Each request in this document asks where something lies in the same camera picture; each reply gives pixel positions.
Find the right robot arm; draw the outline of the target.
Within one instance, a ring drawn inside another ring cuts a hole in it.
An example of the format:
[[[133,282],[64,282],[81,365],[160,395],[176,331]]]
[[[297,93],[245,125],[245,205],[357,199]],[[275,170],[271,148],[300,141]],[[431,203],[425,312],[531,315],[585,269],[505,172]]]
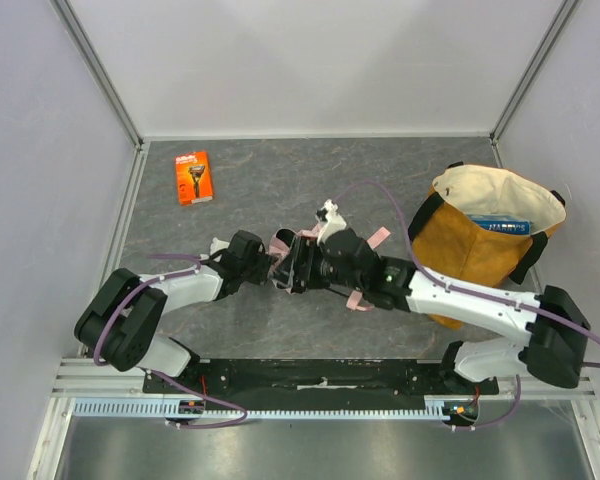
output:
[[[376,247],[389,235],[381,228],[364,239],[345,229],[320,243],[312,232],[281,229],[269,245],[280,261],[274,284],[297,294],[345,286],[352,291],[352,310],[366,301],[377,309],[449,317],[496,333],[494,340],[449,345],[440,367],[448,382],[477,384],[527,372],[555,387],[578,386],[590,324],[565,290],[548,286],[534,294],[446,280],[409,260],[378,255]]]

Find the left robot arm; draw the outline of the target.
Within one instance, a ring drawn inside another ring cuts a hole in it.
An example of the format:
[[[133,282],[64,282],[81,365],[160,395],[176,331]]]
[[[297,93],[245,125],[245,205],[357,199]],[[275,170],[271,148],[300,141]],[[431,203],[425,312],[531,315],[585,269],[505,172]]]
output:
[[[113,271],[79,317],[74,336],[98,365],[119,372],[143,368],[179,376],[198,357],[178,341],[157,332],[164,314],[224,299],[243,283],[261,285],[275,258],[260,237],[243,230],[230,241],[214,239],[208,254],[157,254],[189,267],[162,274]]]

